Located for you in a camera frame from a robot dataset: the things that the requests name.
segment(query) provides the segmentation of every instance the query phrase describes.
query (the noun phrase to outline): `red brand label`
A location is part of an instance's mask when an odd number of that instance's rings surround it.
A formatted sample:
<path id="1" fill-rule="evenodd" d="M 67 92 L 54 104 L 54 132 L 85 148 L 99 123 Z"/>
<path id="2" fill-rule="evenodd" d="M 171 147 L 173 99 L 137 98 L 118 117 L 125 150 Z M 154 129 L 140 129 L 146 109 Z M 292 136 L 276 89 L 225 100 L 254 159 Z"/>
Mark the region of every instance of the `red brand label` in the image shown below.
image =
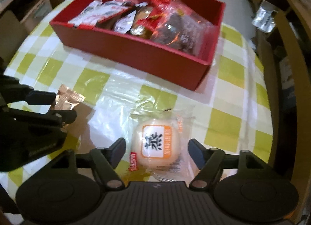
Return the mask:
<path id="1" fill-rule="evenodd" d="M 128 169 L 129 171 L 137 171 L 137 154 L 136 152 L 131 152 L 130 155 L 130 167 Z"/>

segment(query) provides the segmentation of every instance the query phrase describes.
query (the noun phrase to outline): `orange label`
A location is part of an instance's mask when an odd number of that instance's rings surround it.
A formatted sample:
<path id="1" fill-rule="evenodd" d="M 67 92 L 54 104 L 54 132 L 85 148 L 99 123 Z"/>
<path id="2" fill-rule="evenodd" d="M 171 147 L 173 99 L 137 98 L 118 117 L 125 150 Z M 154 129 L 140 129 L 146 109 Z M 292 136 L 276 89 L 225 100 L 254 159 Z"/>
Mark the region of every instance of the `orange label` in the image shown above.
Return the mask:
<path id="1" fill-rule="evenodd" d="M 166 125 L 145 125 L 142 128 L 142 156 L 169 158 L 172 154 L 172 129 Z"/>

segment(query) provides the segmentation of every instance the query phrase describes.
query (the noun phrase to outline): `table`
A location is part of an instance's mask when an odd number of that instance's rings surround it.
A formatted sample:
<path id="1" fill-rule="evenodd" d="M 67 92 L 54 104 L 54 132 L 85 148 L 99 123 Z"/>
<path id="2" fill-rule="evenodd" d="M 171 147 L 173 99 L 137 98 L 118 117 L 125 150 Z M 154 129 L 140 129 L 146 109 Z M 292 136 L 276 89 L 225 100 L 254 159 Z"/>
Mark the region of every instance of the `table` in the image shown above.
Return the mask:
<path id="1" fill-rule="evenodd" d="M 0 174 L 0 183 L 14 199 L 18 187 L 65 149 L 86 153 L 108 147 L 117 138 L 127 141 L 127 152 L 116 171 L 127 183 L 153 180 L 150 172 L 130 172 L 129 151 L 133 109 L 191 109 L 189 138 L 205 147 L 218 147 L 230 154 L 242 149 L 268 161 L 272 145 L 272 121 L 263 66 L 246 40 L 234 28 L 221 28 L 213 65 L 193 92 L 168 81 L 77 49 L 64 46 L 49 25 L 67 0 L 47 15 L 21 45 L 6 75 L 37 90 L 57 92 L 65 84 L 83 94 L 76 107 L 78 117 L 67 127 L 62 150 L 22 168 Z M 10 107 L 45 113 L 49 106 L 13 103 Z"/>

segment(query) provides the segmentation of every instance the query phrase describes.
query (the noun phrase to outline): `screw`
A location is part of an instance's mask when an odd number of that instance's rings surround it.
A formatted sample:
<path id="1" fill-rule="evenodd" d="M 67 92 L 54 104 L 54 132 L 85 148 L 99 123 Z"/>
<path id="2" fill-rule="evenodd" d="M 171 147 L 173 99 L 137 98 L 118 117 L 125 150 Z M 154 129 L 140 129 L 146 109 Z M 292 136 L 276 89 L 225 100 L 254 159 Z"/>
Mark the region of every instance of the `screw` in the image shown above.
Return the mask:
<path id="1" fill-rule="evenodd" d="M 119 180 L 115 180 L 115 179 L 109 180 L 107 182 L 107 186 L 110 187 L 110 188 L 119 188 L 119 187 L 122 186 L 122 182 L 119 181 Z"/>
<path id="2" fill-rule="evenodd" d="M 193 181 L 191 185 L 195 188 L 204 188 L 207 186 L 207 183 L 203 180 L 196 180 L 196 181 Z"/>

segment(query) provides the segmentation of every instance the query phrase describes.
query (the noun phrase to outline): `barcode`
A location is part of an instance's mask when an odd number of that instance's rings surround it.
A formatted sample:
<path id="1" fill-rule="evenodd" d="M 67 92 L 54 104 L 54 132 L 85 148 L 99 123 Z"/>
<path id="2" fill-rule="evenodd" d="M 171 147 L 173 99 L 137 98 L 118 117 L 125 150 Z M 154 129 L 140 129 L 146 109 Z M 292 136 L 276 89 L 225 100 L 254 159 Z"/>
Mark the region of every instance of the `barcode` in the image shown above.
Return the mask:
<path id="1" fill-rule="evenodd" d="M 158 166 L 157 169 L 164 172 L 181 172 L 181 156 L 179 155 L 175 162 L 171 163 L 169 166 Z"/>

